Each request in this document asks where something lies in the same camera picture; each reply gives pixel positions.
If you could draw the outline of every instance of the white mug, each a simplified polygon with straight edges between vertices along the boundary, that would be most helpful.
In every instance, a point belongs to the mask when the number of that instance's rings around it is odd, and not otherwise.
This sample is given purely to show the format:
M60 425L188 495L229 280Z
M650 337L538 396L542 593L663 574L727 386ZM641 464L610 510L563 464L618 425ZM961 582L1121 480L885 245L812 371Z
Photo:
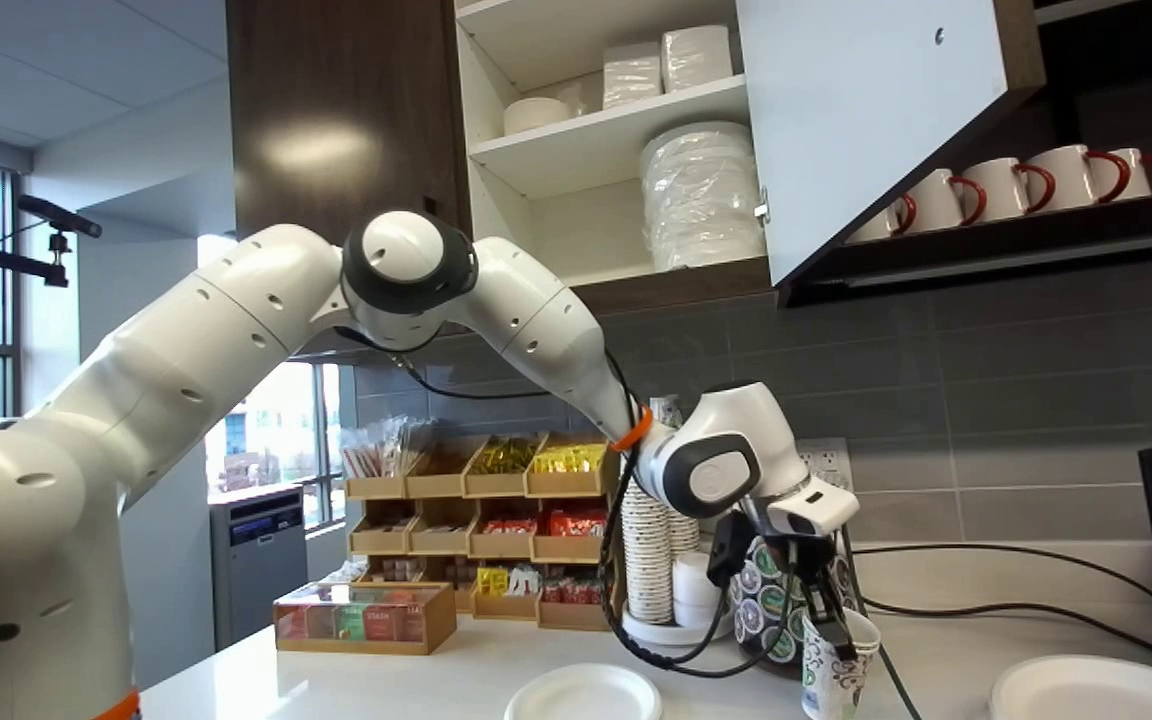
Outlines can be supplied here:
M1107 147L1107 156L1126 165L1126 189L1115 202L1140 202L1152 197L1152 151L1140 147ZM1115 174L1107 165L1090 165L1090 189L1107 191L1115 183Z
M1039 213L1054 191L1054 177L1034 165L1023 165L1018 156L980 160L965 167L965 182L980 189L985 208L972 204L965 208L977 213L980 226Z
M968 215L965 215L965 202L961 202L961 197L972 197L972 204L985 208L980 183L956 177L952 167L933 167L933 174L926 174L918 183L912 183L912 191L909 191L912 226L903 230L903 238L977 226L980 213L968 213Z
M888 239L888 238L903 238L912 226L914 208L909 197L901 197L896 204L873 213L852 238L848 245L873 245L873 239Z
M1034 213L1113 204L1115 197L1125 197L1130 182L1130 167L1121 156L1088 147L1088 143L1054 143L1033 156L1026 165L1052 174L1054 182L1052 202Z

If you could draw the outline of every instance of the ceiling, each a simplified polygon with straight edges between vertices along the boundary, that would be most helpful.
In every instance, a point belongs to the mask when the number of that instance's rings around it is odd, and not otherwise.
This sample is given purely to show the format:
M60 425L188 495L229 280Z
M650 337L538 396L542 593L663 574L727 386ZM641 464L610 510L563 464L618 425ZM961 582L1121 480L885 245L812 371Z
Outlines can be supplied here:
M34 151L222 76L222 0L0 0L7 147Z

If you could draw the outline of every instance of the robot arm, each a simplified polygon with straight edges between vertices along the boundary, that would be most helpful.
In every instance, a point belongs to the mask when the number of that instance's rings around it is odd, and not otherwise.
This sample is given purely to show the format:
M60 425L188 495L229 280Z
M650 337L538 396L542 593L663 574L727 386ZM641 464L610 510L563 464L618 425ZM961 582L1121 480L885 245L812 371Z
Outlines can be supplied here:
M462 324L606 440L645 412L614 377L597 315L509 239L471 245L416 213L383 213L346 239L343 293L377 350L402 354L438 324ZM852 492L807 472L763 386L704 394L680 427L650 425L631 476L680 516L745 510L763 537L832 537L855 516Z
M412 213L343 248L262 230L0 425L0 717L100 717L130 693L116 516L281 359L328 329L402 354L443 324L482 337L606 440L641 427L593 312L516 245L471 245ZM825 540L855 514L803 470L763 386L707 394L680 427L650 425L637 458L641 490L683 516L745 510L763 537Z

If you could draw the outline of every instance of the white cabinet door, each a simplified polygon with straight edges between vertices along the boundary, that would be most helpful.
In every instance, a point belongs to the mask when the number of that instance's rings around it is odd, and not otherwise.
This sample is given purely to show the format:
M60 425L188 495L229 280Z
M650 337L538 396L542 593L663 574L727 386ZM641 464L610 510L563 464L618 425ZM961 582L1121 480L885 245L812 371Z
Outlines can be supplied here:
M1033 0L735 0L772 286L1033 93Z

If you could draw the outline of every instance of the plate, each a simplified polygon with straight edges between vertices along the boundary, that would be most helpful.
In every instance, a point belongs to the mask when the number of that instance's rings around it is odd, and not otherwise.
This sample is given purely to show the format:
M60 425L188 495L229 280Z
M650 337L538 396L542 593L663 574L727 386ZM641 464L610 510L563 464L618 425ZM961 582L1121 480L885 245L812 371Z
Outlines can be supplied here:
M1104 658L1016 666L991 688L991 720L1152 720L1152 669Z
M509 695L503 720L658 720L658 693L618 666L569 666Z

